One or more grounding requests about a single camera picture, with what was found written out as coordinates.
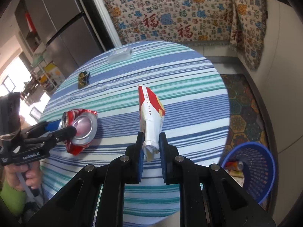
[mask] round table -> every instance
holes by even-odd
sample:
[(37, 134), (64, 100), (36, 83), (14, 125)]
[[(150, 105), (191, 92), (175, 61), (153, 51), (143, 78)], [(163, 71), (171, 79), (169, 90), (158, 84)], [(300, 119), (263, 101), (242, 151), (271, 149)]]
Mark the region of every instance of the round table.
[[(158, 96), (165, 108), (163, 132), (169, 144), (196, 164), (218, 163), (229, 125), (227, 89), (212, 63), (198, 52), (171, 42), (128, 44), (132, 58), (108, 63), (107, 51), (77, 69), (51, 97), (41, 120), (54, 121), (64, 111), (98, 112), (98, 131), (78, 156), (57, 145), (41, 162), (43, 186), (51, 198), (87, 164), (103, 166), (124, 154), (139, 131), (138, 84)], [(78, 90), (78, 74), (90, 72)], [(148, 226), (179, 211), (179, 185), (164, 184), (160, 154), (144, 160), (142, 182), (125, 186), (124, 226)]]

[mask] can lid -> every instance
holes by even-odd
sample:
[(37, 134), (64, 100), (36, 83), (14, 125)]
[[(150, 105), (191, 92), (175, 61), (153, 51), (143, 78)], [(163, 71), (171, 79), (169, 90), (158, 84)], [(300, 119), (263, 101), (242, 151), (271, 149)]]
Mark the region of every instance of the can lid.
[(79, 115), (72, 125), (77, 129), (77, 134), (72, 139), (74, 145), (85, 145), (91, 142), (97, 133), (97, 117), (89, 112)]
[(243, 164), (242, 161), (238, 161), (238, 163), (237, 163), (237, 168), (238, 168), (239, 171), (242, 171), (242, 170), (243, 170), (244, 164)]
[(62, 115), (62, 118), (60, 120), (58, 130), (66, 128), (66, 127), (67, 127), (67, 114), (66, 114), (66, 112), (64, 112)]

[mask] person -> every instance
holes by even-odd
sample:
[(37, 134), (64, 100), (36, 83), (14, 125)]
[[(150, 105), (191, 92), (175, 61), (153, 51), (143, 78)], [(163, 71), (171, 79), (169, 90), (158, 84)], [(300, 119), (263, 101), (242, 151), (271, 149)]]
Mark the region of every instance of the person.
[(40, 162), (35, 161), (31, 163), (31, 169), (27, 165), (8, 165), (4, 167), (4, 183), (0, 196), (10, 210), (10, 212), (19, 217), (24, 209), (26, 202), (26, 193), (16, 175), (16, 172), (26, 172), (25, 184), (32, 189), (38, 189), (42, 180), (42, 172), (40, 170)]

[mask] green sleeve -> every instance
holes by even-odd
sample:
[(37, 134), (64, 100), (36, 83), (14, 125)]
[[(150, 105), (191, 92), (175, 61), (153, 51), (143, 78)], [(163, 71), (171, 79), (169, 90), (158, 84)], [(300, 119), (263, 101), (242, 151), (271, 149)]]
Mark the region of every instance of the green sleeve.
[(13, 215), (19, 216), (23, 212), (26, 200), (25, 192), (20, 192), (11, 188), (5, 180), (0, 196)]

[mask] screw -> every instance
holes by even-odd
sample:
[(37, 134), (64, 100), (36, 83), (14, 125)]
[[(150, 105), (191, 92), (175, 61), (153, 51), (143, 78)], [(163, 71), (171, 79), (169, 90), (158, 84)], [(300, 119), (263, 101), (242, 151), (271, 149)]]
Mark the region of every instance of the screw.
[(94, 169), (94, 165), (86, 165), (84, 170), (86, 170), (87, 172), (90, 172)]
[(175, 157), (175, 160), (181, 162), (181, 161), (184, 160), (184, 157), (183, 157), (182, 155), (177, 155), (177, 156)]
[(210, 168), (213, 169), (214, 171), (220, 170), (220, 166), (219, 166), (218, 164), (212, 164), (212, 165), (210, 166)]
[(123, 162), (127, 162), (129, 160), (129, 157), (127, 155), (123, 155), (120, 157), (120, 160)]

